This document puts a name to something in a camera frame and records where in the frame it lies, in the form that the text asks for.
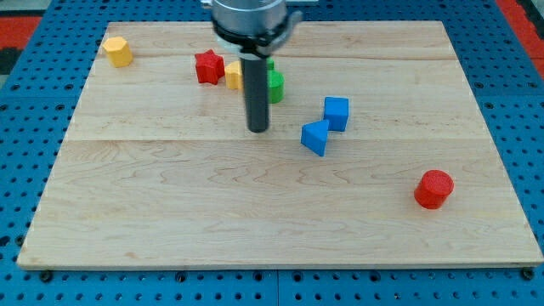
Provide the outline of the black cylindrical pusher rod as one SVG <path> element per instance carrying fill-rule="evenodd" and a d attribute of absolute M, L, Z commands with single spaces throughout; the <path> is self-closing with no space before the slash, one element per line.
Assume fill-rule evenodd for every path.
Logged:
<path fill-rule="evenodd" d="M 241 59 L 246 126 L 253 133 L 269 127 L 268 66 L 266 59 Z"/>

